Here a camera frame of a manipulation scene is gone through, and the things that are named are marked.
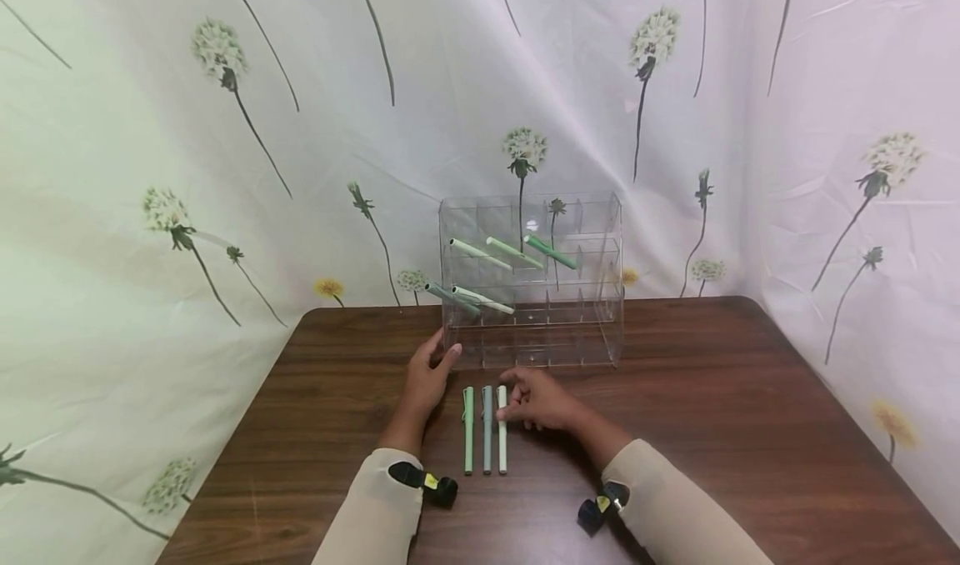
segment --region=beige sleeve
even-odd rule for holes
[[[657,565],[771,565],[719,504],[643,440],[625,446],[602,480],[630,488],[620,518]]]
[[[403,565],[417,533],[423,490],[387,470],[398,462],[422,467],[409,452],[379,447],[360,466],[347,499],[330,523],[313,565]]]

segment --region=clear acrylic organizer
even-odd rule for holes
[[[566,212],[551,209],[555,199]],[[577,264],[570,269],[527,245],[535,267],[491,245],[494,237],[519,250],[522,235],[542,239]],[[451,239],[479,248],[511,268],[466,254]],[[623,347],[621,205],[617,194],[542,194],[447,198],[440,205],[442,285],[465,288],[513,308],[479,306],[477,314],[443,301],[444,344],[461,343],[458,369],[517,365],[616,367]]]

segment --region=person's right hand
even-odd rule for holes
[[[497,411],[498,421],[523,421],[527,430],[569,431],[570,423],[585,407],[542,369],[514,367],[500,382],[512,383],[510,403]]]

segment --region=person's hand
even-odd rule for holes
[[[514,367],[503,372],[500,381],[512,383],[510,403],[497,411],[498,421],[523,421],[527,430],[569,431],[570,424],[586,409],[542,369]]]
[[[443,328],[438,329],[410,358],[407,364],[407,379],[403,384],[403,394],[397,405],[397,412],[415,418],[426,419],[443,398],[443,390],[447,389],[447,376],[453,364],[460,358],[463,347],[454,344],[443,355],[443,359],[436,367],[430,367],[430,357],[437,350],[443,339]]]

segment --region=wooden table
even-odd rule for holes
[[[714,496],[777,565],[960,563],[756,304],[629,301],[626,321],[617,371],[554,371]],[[158,563],[308,565],[390,416],[404,363],[439,323],[435,307],[306,315]],[[598,475],[563,437],[512,433],[509,475],[463,476],[461,390],[495,380],[451,377],[423,460],[460,494],[450,512],[423,509],[410,563],[646,563],[624,529],[590,539],[577,527]]]

